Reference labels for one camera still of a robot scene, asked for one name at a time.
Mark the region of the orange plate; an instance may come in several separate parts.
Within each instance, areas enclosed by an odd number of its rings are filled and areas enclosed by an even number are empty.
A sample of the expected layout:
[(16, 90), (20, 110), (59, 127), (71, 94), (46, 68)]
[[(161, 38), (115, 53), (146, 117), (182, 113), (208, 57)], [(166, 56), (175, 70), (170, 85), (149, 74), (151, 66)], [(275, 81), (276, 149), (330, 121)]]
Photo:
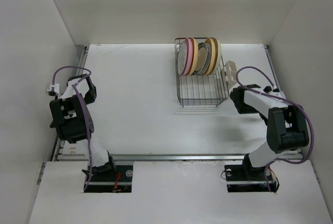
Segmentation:
[(214, 38), (206, 38), (205, 43), (210, 47), (210, 52), (208, 55), (209, 63), (207, 68), (204, 71), (204, 75), (211, 75), (214, 72), (217, 63), (217, 51), (218, 47), (215, 44)]

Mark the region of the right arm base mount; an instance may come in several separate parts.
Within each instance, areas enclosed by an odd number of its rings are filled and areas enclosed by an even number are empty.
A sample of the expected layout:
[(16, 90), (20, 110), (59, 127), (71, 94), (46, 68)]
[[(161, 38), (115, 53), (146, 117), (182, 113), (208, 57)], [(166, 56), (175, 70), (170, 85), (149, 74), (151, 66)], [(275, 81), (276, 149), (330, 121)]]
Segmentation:
[(254, 175), (245, 172), (240, 164), (225, 164), (221, 178), (226, 181), (228, 193), (272, 192), (276, 193), (280, 183), (270, 168), (259, 168)]

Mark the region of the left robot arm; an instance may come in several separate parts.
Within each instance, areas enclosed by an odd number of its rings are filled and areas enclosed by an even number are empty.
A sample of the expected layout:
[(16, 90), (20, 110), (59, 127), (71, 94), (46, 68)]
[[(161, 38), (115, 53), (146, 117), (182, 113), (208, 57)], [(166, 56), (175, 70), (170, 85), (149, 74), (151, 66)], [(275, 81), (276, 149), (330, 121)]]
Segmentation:
[(62, 96), (49, 103), (54, 128), (60, 140), (78, 144), (92, 162), (92, 168), (83, 172), (92, 178), (112, 180), (117, 173), (113, 158), (100, 143), (92, 139), (94, 123), (87, 106), (97, 98), (96, 86), (85, 74), (70, 77)]

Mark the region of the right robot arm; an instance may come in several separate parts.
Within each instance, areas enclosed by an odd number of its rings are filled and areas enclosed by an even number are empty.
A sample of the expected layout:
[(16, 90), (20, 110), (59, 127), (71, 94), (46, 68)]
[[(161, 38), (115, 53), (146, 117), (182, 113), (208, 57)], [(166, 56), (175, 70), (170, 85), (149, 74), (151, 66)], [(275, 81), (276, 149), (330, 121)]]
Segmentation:
[(270, 86), (261, 89), (256, 84), (238, 86), (231, 91), (230, 98), (239, 114), (258, 113), (267, 127), (266, 141), (243, 159), (241, 173), (245, 178), (253, 179), (285, 152), (309, 144), (303, 112), (287, 102), (279, 89)]

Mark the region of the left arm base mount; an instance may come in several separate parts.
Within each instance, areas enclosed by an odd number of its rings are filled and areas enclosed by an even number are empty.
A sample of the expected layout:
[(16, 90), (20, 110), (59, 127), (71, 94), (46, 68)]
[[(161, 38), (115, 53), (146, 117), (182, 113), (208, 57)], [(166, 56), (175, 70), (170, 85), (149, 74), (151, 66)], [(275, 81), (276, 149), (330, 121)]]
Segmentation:
[(87, 176), (84, 193), (131, 193), (133, 179), (133, 165), (116, 165), (115, 169), (106, 172), (93, 170), (90, 181), (89, 171), (83, 170)]

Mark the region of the cream plate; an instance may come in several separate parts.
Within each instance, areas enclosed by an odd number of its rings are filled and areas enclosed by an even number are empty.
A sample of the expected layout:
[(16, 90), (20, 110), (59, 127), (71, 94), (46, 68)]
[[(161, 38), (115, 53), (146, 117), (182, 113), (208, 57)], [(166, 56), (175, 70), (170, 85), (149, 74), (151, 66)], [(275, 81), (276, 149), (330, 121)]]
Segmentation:
[(221, 60), (222, 60), (222, 48), (221, 48), (221, 43), (217, 38), (213, 38), (213, 42), (215, 45), (215, 63), (214, 63), (214, 69), (213, 69), (213, 74), (218, 70)]

